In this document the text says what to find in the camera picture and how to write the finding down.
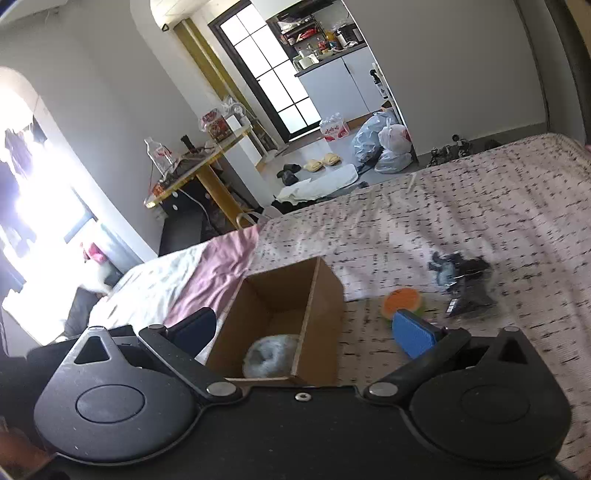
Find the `brown cardboard box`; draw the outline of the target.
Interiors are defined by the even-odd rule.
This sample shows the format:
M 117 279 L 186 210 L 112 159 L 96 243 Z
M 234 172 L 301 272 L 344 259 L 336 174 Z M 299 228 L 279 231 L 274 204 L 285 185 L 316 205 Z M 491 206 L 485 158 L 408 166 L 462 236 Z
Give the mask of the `brown cardboard box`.
M 320 257 L 247 276 L 221 320 L 205 366 L 240 387 L 332 386 L 344 309 L 342 282 Z M 245 378 L 242 362 L 249 347 L 281 334 L 300 336 L 290 376 Z

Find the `white red plastic bag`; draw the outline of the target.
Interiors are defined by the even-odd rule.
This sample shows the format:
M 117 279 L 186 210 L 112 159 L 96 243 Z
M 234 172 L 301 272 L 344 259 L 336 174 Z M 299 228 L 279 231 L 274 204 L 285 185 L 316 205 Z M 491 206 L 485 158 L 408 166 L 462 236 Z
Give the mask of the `white red plastic bag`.
M 381 146 L 384 150 L 402 155 L 410 153 L 412 141 L 407 128 L 401 124 L 387 124 L 378 134 Z

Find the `white kitchen cabinet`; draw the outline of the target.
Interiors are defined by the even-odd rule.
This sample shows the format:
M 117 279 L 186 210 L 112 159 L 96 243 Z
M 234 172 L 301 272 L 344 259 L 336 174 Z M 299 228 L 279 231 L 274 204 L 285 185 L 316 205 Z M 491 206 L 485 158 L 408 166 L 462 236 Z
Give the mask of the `white kitchen cabinet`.
M 376 60 L 366 45 L 297 72 L 322 120 L 340 114 L 346 122 L 379 111 L 385 101 L 370 71 Z

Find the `white floor mat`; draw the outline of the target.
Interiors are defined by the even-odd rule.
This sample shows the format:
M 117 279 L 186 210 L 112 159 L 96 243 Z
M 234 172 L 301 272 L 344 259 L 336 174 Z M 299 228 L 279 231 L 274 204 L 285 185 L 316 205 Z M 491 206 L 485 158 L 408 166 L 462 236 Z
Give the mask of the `white floor mat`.
M 332 193 L 349 187 L 359 180 L 358 171 L 353 164 L 346 164 L 339 169 L 322 175 L 315 180 L 307 179 L 297 182 L 293 186 L 284 187 L 277 200 L 280 202 L 298 203 L 304 201 L 315 201 Z

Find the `pair of sneakers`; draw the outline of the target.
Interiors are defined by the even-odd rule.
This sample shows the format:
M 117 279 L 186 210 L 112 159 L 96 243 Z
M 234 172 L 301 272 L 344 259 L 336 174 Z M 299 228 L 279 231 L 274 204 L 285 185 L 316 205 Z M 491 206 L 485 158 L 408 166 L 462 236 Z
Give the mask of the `pair of sneakers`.
M 473 152 L 473 145 L 458 134 L 452 136 L 452 143 L 431 151 L 429 167 L 439 166 L 448 162 L 468 157 Z

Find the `yellow slipper right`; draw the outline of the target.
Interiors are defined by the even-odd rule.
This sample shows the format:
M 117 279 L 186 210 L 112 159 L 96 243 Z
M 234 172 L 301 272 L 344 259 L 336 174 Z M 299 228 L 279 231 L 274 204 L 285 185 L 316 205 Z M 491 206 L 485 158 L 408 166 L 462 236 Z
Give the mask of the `yellow slipper right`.
M 324 158 L 322 158 L 322 164 L 325 166 L 335 166 L 342 162 L 342 158 L 335 153 L 327 153 L 325 154 Z

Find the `yellow slipper left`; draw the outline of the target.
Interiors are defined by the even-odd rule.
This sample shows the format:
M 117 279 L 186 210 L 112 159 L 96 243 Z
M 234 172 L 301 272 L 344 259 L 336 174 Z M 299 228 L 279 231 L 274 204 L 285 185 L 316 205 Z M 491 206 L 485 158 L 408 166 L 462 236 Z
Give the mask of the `yellow slipper left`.
M 308 163 L 304 165 L 304 170 L 307 170 L 308 172 L 311 172 L 311 173 L 315 173 L 315 172 L 318 172 L 318 170 L 321 170 L 322 167 L 324 167 L 324 164 L 322 164 L 322 161 L 311 160 L 311 161 L 308 161 Z

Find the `yellow slipper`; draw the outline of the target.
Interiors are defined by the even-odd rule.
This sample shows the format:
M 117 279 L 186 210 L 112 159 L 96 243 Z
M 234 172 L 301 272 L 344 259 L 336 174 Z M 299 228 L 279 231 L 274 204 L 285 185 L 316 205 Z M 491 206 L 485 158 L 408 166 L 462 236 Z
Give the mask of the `yellow slipper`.
M 308 172 L 311 172 L 311 173 L 315 173 L 315 172 L 318 172 L 318 170 L 321 170 L 322 167 L 324 167 L 324 164 L 322 164 L 322 161 L 311 160 L 311 161 L 308 161 L 308 163 L 304 165 L 304 170 L 307 170 Z
M 342 158 L 335 153 L 327 153 L 325 154 L 324 158 L 322 158 L 322 164 L 325 166 L 335 166 L 342 162 Z

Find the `grey garbage bag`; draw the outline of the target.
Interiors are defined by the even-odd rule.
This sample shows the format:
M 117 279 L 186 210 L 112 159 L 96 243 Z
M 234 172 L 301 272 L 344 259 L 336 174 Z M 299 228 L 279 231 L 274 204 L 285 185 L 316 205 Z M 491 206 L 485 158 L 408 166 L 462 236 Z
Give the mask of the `grey garbage bag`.
M 352 144 L 356 163 L 362 165 L 370 155 L 381 148 L 379 133 L 387 126 L 388 122 L 398 124 L 398 118 L 392 110 L 376 112 L 363 123 L 359 131 L 356 132 Z

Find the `shiny plastic packaged item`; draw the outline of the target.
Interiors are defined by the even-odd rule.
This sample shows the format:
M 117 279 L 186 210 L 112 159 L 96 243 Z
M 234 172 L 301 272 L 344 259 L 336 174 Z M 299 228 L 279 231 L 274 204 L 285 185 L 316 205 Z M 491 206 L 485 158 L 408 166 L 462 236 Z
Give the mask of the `shiny plastic packaged item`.
M 492 307 L 495 300 L 488 292 L 489 280 L 488 271 L 457 277 L 446 287 L 451 298 L 447 317 L 456 318 Z

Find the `mauve pink blanket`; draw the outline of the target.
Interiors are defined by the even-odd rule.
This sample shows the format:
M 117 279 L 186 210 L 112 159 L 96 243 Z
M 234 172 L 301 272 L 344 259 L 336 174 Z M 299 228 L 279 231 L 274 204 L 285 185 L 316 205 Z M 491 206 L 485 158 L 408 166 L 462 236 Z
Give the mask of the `mauve pink blanket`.
M 190 317 L 201 308 L 211 308 L 221 317 L 249 270 L 259 243 L 259 226 L 232 231 L 207 243 L 187 284 L 163 324 L 167 328 Z

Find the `orange burger plush toy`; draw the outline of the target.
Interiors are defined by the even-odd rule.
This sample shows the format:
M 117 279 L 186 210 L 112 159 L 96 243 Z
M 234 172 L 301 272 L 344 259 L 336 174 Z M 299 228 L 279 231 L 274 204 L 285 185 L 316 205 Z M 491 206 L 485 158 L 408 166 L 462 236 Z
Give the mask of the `orange burger plush toy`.
M 385 319 L 392 320 L 399 310 L 408 310 L 416 315 L 422 315 L 424 311 L 422 294 L 413 288 L 398 288 L 383 298 L 381 315 Z

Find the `light blue fuzzy sock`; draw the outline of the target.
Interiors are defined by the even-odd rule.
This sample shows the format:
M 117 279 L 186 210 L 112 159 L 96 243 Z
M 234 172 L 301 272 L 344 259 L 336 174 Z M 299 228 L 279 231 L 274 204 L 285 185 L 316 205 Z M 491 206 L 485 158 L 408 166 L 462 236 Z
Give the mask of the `light blue fuzzy sock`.
M 290 376 L 300 336 L 271 335 L 256 340 L 246 351 L 242 362 L 245 378 L 279 378 Z

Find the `black slippers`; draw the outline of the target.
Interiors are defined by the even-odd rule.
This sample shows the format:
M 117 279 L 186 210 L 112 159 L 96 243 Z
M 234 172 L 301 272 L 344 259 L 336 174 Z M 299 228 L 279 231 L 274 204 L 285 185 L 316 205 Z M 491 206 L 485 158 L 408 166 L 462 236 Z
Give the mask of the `black slippers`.
M 303 169 L 301 165 L 286 164 L 279 172 L 276 173 L 276 178 L 283 182 L 284 186 L 291 186 L 298 182 L 297 173 Z

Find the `black low cabinet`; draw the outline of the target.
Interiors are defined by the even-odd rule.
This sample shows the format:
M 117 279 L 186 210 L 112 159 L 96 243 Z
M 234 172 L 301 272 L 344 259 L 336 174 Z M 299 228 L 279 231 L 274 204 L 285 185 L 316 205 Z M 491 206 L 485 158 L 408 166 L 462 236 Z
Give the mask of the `black low cabinet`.
M 204 215 L 189 211 L 165 219 L 160 239 L 158 256 L 184 250 L 202 242 Z

